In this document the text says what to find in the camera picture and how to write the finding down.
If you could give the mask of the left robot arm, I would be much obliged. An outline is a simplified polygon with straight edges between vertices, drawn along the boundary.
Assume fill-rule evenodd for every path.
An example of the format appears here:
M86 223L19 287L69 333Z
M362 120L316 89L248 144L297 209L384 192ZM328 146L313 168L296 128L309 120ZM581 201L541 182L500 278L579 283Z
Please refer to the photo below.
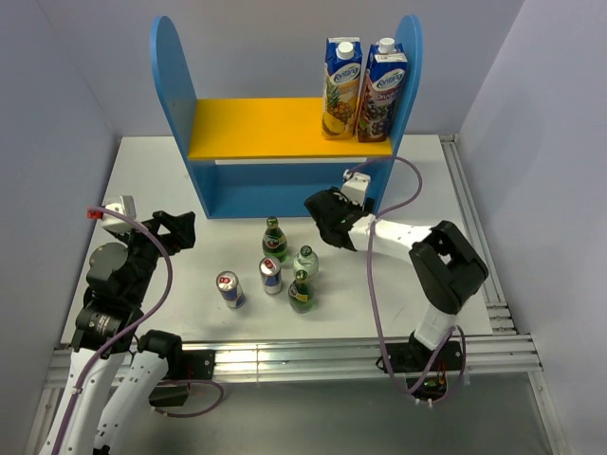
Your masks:
M90 207L89 218L108 229L115 242L96 249L86 275L83 309L70 342L70 371L55 419L42 448L44 454L90 454L97 423L120 363L144 313L145 298L158 261L172 276L172 256L195 244L195 215L163 210L138 222L109 207Z

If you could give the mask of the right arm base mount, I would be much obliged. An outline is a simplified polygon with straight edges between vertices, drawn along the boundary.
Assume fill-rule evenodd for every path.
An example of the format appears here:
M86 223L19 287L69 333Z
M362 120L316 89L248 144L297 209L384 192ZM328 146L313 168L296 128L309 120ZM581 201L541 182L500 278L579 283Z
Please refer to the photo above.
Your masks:
M407 342L389 342L387 354L394 373L421 373L433 351L413 337ZM447 372L459 371L463 353L458 341L448 341L439 351L424 382L416 389L414 396L419 399L437 399L448 391Z

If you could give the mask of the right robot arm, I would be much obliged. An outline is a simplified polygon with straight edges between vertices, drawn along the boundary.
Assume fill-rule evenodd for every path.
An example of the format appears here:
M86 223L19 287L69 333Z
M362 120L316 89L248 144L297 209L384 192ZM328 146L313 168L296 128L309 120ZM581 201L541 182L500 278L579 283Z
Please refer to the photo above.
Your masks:
M304 206L325 243L413 266L429 308L412 333L411 359L420 369L433 368L443 357L444 336L488 277L485 262L459 227L446 220L435 226L382 220L336 188L309 196Z

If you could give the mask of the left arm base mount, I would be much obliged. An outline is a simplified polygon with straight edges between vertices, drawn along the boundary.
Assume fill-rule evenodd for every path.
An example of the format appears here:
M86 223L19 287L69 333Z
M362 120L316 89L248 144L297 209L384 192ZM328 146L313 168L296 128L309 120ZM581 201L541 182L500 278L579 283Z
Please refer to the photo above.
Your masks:
M176 381L186 379L211 380L215 364L214 350L184 351L176 367L161 379ZM156 386L149 395L152 407L162 409L182 408L193 395L194 384Z

